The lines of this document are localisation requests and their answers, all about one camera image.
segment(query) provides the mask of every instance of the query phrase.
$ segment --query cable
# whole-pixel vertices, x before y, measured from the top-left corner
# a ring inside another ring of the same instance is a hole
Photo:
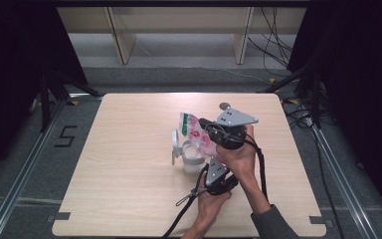
[[[261,50],[263,52],[263,65],[264,65],[265,69],[270,74],[275,75],[275,76],[280,76],[280,77],[287,77],[287,76],[284,76],[284,75],[279,75],[279,74],[272,73],[266,67],[266,54],[271,56],[276,61],[278,61],[284,67],[287,67],[287,63],[289,61],[289,57],[288,57],[287,52],[285,50],[291,52],[291,47],[288,46],[287,44],[285,44],[281,40],[279,35],[278,35],[278,27],[277,27],[277,24],[276,24],[278,9],[276,7],[273,8],[273,24],[272,25],[271,25],[269,19],[267,18],[266,13],[265,13],[263,7],[261,8],[261,10],[262,10],[263,16],[264,16],[264,18],[265,18],[265,20],[266,20],[266,22],[267,22],[267,24],[269,26],[271,34],[270,34],[269,37],[266,37],[264,34],[262,34],[262,36],[268,40],[268,42],[266,43],[266,46],[265,46],[265,48],[263,50],[259,46],[257,46],[251,39],[250,39],[250,42],[252,42],[259,50]],[[279,52],[280,52],[281,57],[282,57],[281,59],[279,57],[277,57],[277,56],[274,56],[273,54],[271,54],[271,53],[269,53],[267,51],[269,43],[273,43],[273,44],[278,46]]]
[[[182,210],[179,212],[178,216],[176,216],[176,218],[173,221],[172,225],[169,227],[169,229],[166,231],[166,233],[162,236],[162,238],[167,238],[170,235],[170,233],[172,233],[173,229],[175,229],[175,227],[178,224],[179,220],[181,220],[182,216],[185,214],[185,212],[188,210],[188,208],[194,202],[195,198],[198,197],[198,187],[200,186],[200,180],[203,177],[203,173],[208,168],[209,168],[209,164],[206,164],[201,169],[200,174],[198,175],[197,183],[195,184],[194,189],[191,190],[191,194],[189,195],[187,204],[182,208]]]

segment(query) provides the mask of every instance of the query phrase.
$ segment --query black strap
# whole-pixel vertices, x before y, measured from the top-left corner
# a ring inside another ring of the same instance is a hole
[[[176,216],[175,221],[173,221],[172,225],[170,226],[169,230],[166,231],[166,233],[162,236],[162,238],[167,238],[170,233],[172,233],[173,229],[175,229],[176,224],[178,224],[179,220],[181,220],[181,217],[185,214],[185,212],[188,210],[188,208],[191,206],[193,201],[197,198],[196,194],[191,194],[187,204],[182,208],[182,210],[179,212],[178,216]]]

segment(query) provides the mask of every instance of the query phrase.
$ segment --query plastic bag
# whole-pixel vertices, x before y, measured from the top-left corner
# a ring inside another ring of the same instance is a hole
[[[197,146],[201,153],[207,156],[217,156],[216,143],[210,139],[204,128],[201,128],[198,118],[191,114],[181,113],[179,129],[192,144]]]

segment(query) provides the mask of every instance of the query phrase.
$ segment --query black cable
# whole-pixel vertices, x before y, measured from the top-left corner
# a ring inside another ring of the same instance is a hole
[[[250,40],[250,42],[257,48],[259,49],[259,51],[269,55],[271,58],[275,59],[276,61],[278,61],[282,66],[286,67],[287,66],[287,63],[284,62],[283,60],[281,60],[280,58],[278,58],[277,56],[275,56],[274,54],[270,53],[270,52],[267,52],[265,51],[263,48],[261,48],[259,45],[257,45],[250,37],[248,38],[248,40]]]
[[[285,45],[287,48],[289,48],[289,49],[290,49],[290,46],[288,46],[287,44],[285,44],[285,43],[281,40],[281,38],[280,38],[279,35],[278,35],[278,27],[276,26],[276,18],[277,18],[278,8],[276,8],[276,7],[273,8],[273,25],[271,25],[271,23],[270,23],[268,17],[266,16],[266,13],[265,13],[264,9],[261,8],[261,10],[262,10],[263,16],[264,16],[264,18],[265,18],[265,20],[266,20],[266,22],[267,22],[267,24],[268,24],[268,26],[269,26],[269,29],[270,29],[270,31],[271,31],[271,35],[270,35],[269,38],[268,38],[269,42],[272,42],[271,37],[274,36],[275,39],[276,39],[276,41],[277,41],[277,43],[278,43],[279,51],[280,51],[280,53],[281,53],[282,58],[284,59],[284,55],[285,55],[286,58],[287,58],[287,61],[288,61],[287,54],[285,53],[285,51],[284,51],[284,47],[282,46],[282,44],[284,44],[284,45]]]
[[[191,206],[191,204],[194,202],[195,198],[198,196],[198,188],[200,186],[200,180],[203,177],[203,173],[209,168],[209,164],[206,164],[200,171],[200,174],[198,175],[197,183],[195,184],[194,189],[191,190],[191,194],[189,195],[188,202],[182,208],[182,210],[179,212],[178,216],[176,216],[175,220],[173,221],[172,225],[169,227],[169,229],[166,231],[166,233],[161,238],[167,238],[170,233],[172,233],[173,229],[175,229],[176,225],[178,224],[179,220],[181,220],[182,216],[185,214],[185,212],[188,210],[188,208]]]
[[[251,145],[253,148],[256,149],[257,157],[259,158],[259,165],[260,165],[260,180],[262,184],[262,192],[266,196],[266,199],[269,201],[268,198],[268,188],[266,184],[266,164],[265,164],[265,156],[262,153],[262,149],[259,148],[259,146],[256,144],[256,141],[247,134],[247,136],[252,140],[244,140],[245,143]]]

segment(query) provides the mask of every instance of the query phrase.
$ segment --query wooden table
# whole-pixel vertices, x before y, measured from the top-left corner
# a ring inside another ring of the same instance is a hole
[[[255,137],[266,159],[270,202],[300,236],[322,236],[323,224],[286,117],[270,94],[108,94],[100,105],[53,232],[58,236],[160,237],[182,206],[197,174],[187,174],[181,160],[171,165],[172,131],[179,114],[214,120],[220,103],[260,120]],[[233,189],[210,237],[256,237],[251,208],[241,186]],[[171,236],[181,236],[197,215],[197,201]]]

